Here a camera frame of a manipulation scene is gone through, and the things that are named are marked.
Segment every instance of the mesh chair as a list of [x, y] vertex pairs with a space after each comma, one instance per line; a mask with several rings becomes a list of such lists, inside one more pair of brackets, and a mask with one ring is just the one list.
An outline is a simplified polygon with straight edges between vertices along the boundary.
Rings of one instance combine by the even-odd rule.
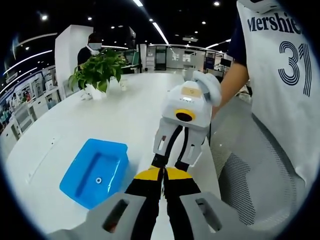
[[221, 199], [245, 225], [278, 234], [306, 195], [284, 150], [237, 97], [212, 121], [211, 134]]

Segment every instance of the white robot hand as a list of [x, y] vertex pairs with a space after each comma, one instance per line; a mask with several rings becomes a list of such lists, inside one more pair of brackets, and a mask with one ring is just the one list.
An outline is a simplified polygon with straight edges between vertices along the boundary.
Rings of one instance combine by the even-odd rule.
[[199, 71], [193, 73], [192, 81], [169, 91], [154, 139], [153, 152], [157, 158], [169, 157], [174, 141], [184, 128], [185, 140], [177, 161], [186, 165], [186, 169], [194, 166], [210, 129], [212, 107], [219, 106], [221, 98], [221, 87], [216, 77]]

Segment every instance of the number 31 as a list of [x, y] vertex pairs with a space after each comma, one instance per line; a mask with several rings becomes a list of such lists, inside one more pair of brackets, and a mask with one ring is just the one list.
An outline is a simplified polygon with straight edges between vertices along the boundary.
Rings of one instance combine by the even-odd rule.
[[297, 49], [295, 45], [293, 45], [291, 42], [283, 41], [280, 44], [279, 51], [281, 54], [284, 54], [286, 52], [286, 49], [290, 49], [292, 51], [292, 56], [289, 57], [288, 64], [290, 67], [292, 67], [293, 75], [288, 75], [285, 72], [284, 68], [278, 69], [279, 75], [286, 84], [290, 86], [296, 85], [299, 82], [299, 78], [300, 78], [300, 69], [297, 63], [299, 59], [303, 58], [304, 67], [305, 67], [305, 82], [304, 82], [303, 94], [310, 97], [312, 70], [311, 70], [311, 60], [310, 60], [308, 45], [305, 43], [302, 43]]

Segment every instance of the white pillar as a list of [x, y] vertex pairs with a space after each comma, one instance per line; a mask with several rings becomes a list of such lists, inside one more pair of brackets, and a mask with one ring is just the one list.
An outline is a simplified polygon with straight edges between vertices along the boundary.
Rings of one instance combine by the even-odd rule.
[[142, 69], [145, 70], [147, 67], [147, 45], [146, 44], [140, 44], [140, 56], [141, 56], [141, 64]]
[[65, 86], [68, 85], [68, 79], [78, 65], [78, 53], [87, 45], [93, 30], [90, 26], [70, 25], [55, 39], [56, 80], [62, 99], [68, 95], [66, 90], [69, 89]]

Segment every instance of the yellow ring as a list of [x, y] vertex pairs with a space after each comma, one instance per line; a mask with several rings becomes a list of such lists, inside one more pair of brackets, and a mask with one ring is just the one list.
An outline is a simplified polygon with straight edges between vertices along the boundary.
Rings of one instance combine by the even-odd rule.
[[192, 111], [187, 110], [187, 109], [177, 109], [177, 110], [175, 110], [175, 115], [177, 115], [177, 114], [186, 114], [186, 115], [190, 116], [192, 120], [196, 119], [196, 115]]

